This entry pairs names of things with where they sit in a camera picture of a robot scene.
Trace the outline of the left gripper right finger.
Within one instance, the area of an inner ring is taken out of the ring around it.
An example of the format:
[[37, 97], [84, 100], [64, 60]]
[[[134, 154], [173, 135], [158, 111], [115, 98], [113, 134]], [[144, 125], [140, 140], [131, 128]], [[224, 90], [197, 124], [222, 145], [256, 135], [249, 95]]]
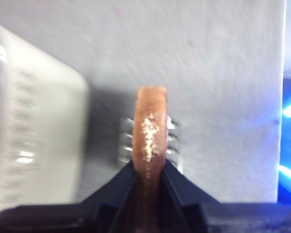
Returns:
[[162, 226], [165, 233], [291, 233], [291, 205], [220, 203], [166, 162]]

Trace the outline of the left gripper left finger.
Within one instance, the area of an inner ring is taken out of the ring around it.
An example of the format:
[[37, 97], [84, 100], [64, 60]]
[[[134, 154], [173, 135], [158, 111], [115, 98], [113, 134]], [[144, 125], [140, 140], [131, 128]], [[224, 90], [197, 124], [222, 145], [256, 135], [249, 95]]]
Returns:
[[0, 233], [106, 233], [136, 180], [132, 162], [79, 203], [22, 205], [0, 211]]

